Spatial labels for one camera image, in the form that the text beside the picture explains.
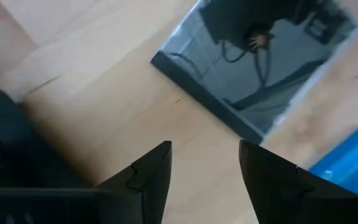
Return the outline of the blue Blu-ray case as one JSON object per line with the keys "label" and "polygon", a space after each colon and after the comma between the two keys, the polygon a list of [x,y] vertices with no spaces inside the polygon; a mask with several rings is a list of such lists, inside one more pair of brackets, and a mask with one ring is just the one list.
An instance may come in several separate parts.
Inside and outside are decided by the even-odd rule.
{"label": "blue Blu-ray case", "polygon": [[358,129],[308,171],[358,194]]}

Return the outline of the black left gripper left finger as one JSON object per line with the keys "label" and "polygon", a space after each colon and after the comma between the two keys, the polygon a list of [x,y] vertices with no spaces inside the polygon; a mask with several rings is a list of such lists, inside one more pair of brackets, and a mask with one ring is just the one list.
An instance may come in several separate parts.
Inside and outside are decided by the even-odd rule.
{"label": "black left gripper left finger", "polygon": [[172,171],[172,142],[163,141],[98,184],[100,224],[162,224]]}

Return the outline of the clear plastic tray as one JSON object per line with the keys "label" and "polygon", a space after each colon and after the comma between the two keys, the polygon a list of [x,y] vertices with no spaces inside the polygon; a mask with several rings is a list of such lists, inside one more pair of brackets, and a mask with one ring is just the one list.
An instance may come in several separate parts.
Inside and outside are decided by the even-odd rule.
{"label": "clear plastic tray", "polygon": [[343,0],[198,0],[151,63],[261,143],[357,29]]}

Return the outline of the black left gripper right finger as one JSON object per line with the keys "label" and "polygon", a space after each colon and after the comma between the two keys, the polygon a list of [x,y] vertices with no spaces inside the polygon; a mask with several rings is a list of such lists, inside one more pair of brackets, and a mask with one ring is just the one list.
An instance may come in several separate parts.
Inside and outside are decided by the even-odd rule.
{"label": "black left gripper right finger", "polygon": [[246,140],[239,162],[259,224],[356,224],[356,195]]}

